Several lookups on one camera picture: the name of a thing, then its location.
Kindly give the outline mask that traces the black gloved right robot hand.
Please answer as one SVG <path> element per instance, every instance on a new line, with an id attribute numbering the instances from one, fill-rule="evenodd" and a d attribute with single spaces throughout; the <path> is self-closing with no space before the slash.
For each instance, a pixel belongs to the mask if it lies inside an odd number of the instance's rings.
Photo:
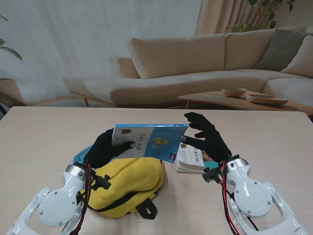
<path id="1" fill-rule="evenodd" d="M 194 138 L 181 136 L 180 142 L 204 151 L 213 161 L 223 162 L 232 157 L 232 153 L 223 141 L 215 126 L 203 115 L 189 112 L 184 114 L 189 121 L 189 127 L 199 130 Z"/>

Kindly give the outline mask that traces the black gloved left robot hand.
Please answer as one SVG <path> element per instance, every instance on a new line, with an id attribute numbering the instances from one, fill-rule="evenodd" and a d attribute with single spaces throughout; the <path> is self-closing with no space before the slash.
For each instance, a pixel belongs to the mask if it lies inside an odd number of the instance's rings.
<path id="1" fill-rule="evenodd" d="M 127 141 L 113 146 L 112 135 L 113 129 L 109 129 L 98 136 L 91 149 L 84 157 L 83 165 L 89 164 L 92 168 L 101 168 L 108 164 L 113 158 L 135 147 L 133 141 Z"/>

